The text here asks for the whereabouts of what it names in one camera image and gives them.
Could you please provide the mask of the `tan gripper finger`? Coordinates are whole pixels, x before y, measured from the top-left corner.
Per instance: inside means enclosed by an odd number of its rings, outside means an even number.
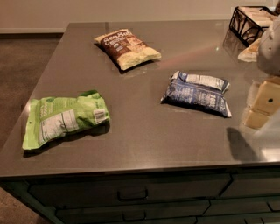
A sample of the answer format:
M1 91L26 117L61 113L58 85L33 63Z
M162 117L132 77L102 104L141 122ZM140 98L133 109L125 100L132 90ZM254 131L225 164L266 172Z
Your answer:
M276 83L263 82L254 100L252 109L267 116L272 116L280 107L280 86Z
M262 113L250 109L245 116L244 124L252 129L260 129L270 118Z

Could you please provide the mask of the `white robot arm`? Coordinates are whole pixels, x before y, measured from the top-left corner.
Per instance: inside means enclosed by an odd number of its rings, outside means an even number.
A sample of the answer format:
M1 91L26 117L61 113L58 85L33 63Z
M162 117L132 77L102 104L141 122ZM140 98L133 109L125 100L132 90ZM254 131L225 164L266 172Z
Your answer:
M244 124L260 129L280 107L280 17L262 35L256 56L258 68L269 75L256 91Z

